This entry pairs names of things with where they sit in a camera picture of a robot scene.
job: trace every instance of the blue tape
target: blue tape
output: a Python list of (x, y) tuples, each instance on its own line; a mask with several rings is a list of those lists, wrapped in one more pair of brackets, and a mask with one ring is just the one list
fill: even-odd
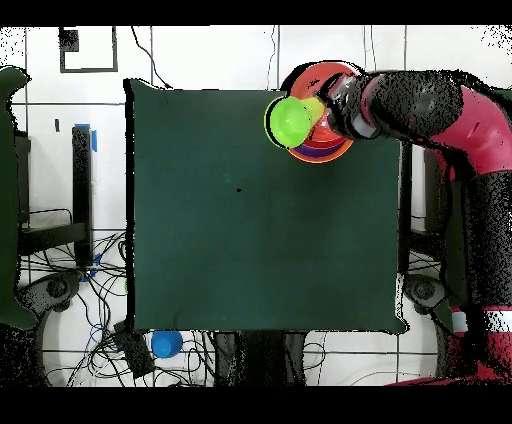
[[(94, 268), (93, 268), (93, 269), (90, 269), (90, 270), (89, 270), (89, 274), (88, 274), (88, 275), (90, 275), (91, 277), (93, 277), (93, 278), (94, 278), (94, 276), (96, 275), (96, 270), (95, 270)], [(82, 280), (81, 280), (80, 282), (81, 282), (81, 283), (87, 283), (88, 281), (89, 281), (89, 280), (88, 280), (88, 278), (87, 278), (87, 277), (84, 277), (84, 278), (82, 278)]]
[(98, 151), (98, 144), (97, 144), (97, 139), (96, 139), (96, 130), (91, 132), (91, 146), (92, 146), (92, 150), (94, 152)]

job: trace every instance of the wheel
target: wheel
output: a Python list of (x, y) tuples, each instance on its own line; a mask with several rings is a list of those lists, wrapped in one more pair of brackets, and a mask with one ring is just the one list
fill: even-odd
[(444, 297), (445, 290), (441, 281), (420, 274), (406, 275), (404, 281), (404, 295), (415, 305), (422, 307), (416, 312), (424, 315), (423, 309), (433, 308)]
[(71, 305), (71, 300), (68, 299), (68, 300), (62, 302), (61, 304), (55, 306), (53, 308), (53, 310), (58, 313), (64, 312), (65, 310), (67, 310), (69, 308), (70, 305)]

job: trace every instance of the red plate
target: red plate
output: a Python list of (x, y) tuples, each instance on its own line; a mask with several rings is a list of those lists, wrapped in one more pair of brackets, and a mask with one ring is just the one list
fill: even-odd
[[(352, 76), (356, 73), (348, 66), (338, 62), (320, 62), (309, 66), (300, 74), (292, 85), (290, 95), (298, 99), (306, 99), (313, 96), (313, 92), (320, 89), (322, 84), (333, 74), (343, 72)], [(329, 129), (327, 124), (327, 112), (313, 126), (304, 142), (306, 146), (316, 149), (327, 149), (346, 140)]]

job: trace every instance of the floor tile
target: floor tile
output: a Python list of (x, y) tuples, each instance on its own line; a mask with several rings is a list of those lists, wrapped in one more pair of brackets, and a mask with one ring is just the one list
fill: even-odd
[[(129, 370), (128, 364), (123, 360), (124, 354), (113, 353), (109, 354), (111, 361), (96, 357), (94, 359), (97, 365), (97, 375), (91, 375), (86, 367), (78, 367), (78, 372), (72, 380), (69, 380), (73, 374), (73, 367), (77, 367), (80, 362), (85, 358), (83, 364), (86, 363), (88, 356), (83, 353), (72, 353), (72, 352), (44, 352), (43, 361), (45, 365), (45, 372), (48, 375), (50, 384), (54, 387), (65, 387), (68, 381), (73, 387), (121, 387), (122, 384), (125, 387), (153, 387), (153, 376), (147, 374), (144, 379), (138, 378), (133, 380), (133, 374), (131, 372), (124, 373)], [(121, 382), (115, 375), (116, 371), (114, 366), (117, 368)]]
[(398, 380), (408, 381), (421, 377), (433, 377), (436, 373), (436, 355), (401, 354), (398, 364)]
[[(209, 363), (210, 368), (215, 370), (215, 360), (211, 355), (213, 363)], [(169, 359), (156, 359), (155, 365), (159, 368), (156, 371), (156, 382), (155, 387), (167, 387), (172, 384), (176, 384), (181, 381), (184, 384), (191, 382), (192, 384), (204, 385), (206, 378), (206, 385), (213, 386), (213, 376), (209, 373), (205, 373), (205, 367), (203, 362), (199, 361), (197, 353), (187, 351), (186, 353), (179, 353), (173, 358)]]
[(382, 386), (396, 382), (396, 355), (304, 354), (308, 386)]
[[(323, 344), (323, 331), (311, 331), (306, 337), (306, 344), (316, 342)], [(330, 331), (325, 337), (326, 352), (396, 352), (396, 336), (380, 332), (342, 332)], [(319, 349), (310, 345), (305, 350)]]

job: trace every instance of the black cylinder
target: black cylinder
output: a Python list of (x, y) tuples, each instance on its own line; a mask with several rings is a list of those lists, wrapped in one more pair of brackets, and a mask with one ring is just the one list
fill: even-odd
[(473, 304), (512, 306), (511, 196), (511, 172), (465, 183), (466, 279)]

